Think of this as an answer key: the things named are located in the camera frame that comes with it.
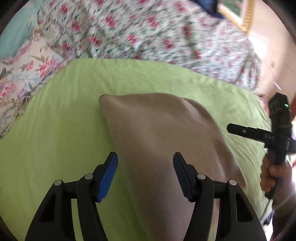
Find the person's right hand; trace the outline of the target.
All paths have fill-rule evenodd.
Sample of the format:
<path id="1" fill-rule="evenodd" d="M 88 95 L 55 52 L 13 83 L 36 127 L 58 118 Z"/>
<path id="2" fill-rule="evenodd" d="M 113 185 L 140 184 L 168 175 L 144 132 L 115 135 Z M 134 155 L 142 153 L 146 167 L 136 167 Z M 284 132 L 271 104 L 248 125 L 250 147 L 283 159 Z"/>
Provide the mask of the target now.
<path id="1" fill-rule="evenodd" d="M 288 195 L 295 188 L 291 164 L 286 162 L 282 165 L 272 165 L 268 154 L 266 154 L 262 160 L 260 187 L 266 193 L 275 187 L 277 195 Z"/>

